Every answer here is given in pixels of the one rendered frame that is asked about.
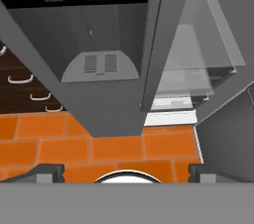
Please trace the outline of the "white fridge drawer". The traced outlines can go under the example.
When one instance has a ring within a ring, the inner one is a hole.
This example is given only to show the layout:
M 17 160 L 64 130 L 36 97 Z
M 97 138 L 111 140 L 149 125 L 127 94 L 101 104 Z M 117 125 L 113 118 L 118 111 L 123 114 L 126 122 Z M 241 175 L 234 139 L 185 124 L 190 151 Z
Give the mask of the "white fridge drawer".
M 144 126 L 193 125 L 196 113 L 189 97 L 159 97 L 152 104 Z

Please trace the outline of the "dark wood drawer front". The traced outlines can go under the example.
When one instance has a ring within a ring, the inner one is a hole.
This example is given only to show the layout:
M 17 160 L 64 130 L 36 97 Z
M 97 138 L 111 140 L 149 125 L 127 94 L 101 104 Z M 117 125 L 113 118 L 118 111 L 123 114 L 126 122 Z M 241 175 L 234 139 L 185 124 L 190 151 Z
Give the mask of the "dark wood drawer front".
M 7 51 L 5 54 L 0 56 L 0 66 L 2 67 L 23 66 L 20 60 L 10 51 L 10 49 L 2 41 L 0 41 L 0 51 L 4 46 L 7 48 Z
M 7 81 L 8 75 L 11 75 L 13 79 L 27 79 L 32 73 L 25 67 L 9 67 L 0 69 L 0 86 L 42 86 L 41 82 L 34 76 L 32 82 L 27 84 L 11 84 Z
M 0 101 L 0 114 L 13 114 L 13 113 L 35 113 L 35 112 L 46 112 L 45 106 L 52 109 L 58 109 L 61 105 L 59 103 L 8 103 Z
M 0 88 L 0 100 L 8 103 L 32 102 L 39 103 L 43 101 L 32 101 L 30 94 L 35 97 L 47 96 L 50 92 L 41 86 L 7 86 Z

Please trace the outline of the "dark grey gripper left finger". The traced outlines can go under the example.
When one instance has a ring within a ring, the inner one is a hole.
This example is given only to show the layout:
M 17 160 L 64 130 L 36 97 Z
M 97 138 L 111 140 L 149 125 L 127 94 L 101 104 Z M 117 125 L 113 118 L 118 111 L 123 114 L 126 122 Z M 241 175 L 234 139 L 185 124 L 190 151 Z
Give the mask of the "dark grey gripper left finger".
M 2 180 L 2 183 L 64 183 L 64 164 L 39 164 L 26 173 Z

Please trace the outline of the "clear glass fridge shelf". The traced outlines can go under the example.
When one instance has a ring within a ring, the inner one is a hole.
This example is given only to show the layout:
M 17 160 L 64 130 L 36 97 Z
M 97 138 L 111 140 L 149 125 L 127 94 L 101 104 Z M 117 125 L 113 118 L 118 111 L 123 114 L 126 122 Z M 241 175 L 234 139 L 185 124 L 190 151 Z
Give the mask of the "clear glass fridge shelf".
M 158 96 L 213 95 L 205 69 L 164 70 L 157 92 Z
M 179 25 L 165 69 L 245 66 L 238 47 L 227 45 L 218 31 L 210 34 L 193 25 Z

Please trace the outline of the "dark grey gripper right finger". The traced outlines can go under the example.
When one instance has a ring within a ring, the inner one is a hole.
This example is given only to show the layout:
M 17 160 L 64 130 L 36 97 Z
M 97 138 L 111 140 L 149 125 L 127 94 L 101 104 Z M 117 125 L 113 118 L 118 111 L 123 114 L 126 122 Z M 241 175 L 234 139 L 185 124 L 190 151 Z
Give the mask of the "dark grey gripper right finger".
M 216 173 L 214 170 L 207 168 L 205 165 L 189 165 L 188 182 L 197 183 L 229 183 L 231 179 Z

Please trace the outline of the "white round black-rimmed thing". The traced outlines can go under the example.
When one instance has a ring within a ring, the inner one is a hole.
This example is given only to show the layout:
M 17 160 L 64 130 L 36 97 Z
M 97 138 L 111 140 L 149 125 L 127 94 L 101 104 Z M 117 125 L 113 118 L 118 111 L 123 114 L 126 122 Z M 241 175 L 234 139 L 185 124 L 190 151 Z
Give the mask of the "white round black-rimmed thing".
M 113 171 L 98 178 L 95 183 L 160 183 L 152 175 L 133 169 Z

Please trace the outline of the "plain grey fridge door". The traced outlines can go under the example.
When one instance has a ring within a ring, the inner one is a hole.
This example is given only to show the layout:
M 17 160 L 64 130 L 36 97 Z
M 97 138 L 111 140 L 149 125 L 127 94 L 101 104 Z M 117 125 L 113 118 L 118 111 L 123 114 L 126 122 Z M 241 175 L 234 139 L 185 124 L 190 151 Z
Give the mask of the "plain grey fridge door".
M 196 131 L 206 165 L 254 182 L 254 82 Z

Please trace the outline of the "grey fridge body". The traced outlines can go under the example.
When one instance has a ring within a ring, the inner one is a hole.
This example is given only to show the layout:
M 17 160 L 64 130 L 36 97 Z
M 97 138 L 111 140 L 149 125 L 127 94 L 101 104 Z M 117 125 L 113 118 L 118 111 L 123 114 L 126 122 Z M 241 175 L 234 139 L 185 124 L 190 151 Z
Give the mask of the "grey fridge body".
M 207 33 L 218 31 L 227 45 L 238 47 L 246 63 L 238 67 L 193 68 L 205 69 L 213 95 L 205 96 L 158 96 L 189 97 L 199 122 L 208 118 L 223 105 L 236 97 L 251 81 L 245 75 L 254 50 L 254 16 L 251 4 L 254 0 L 185 0 L 179 25 L 193 25 Z

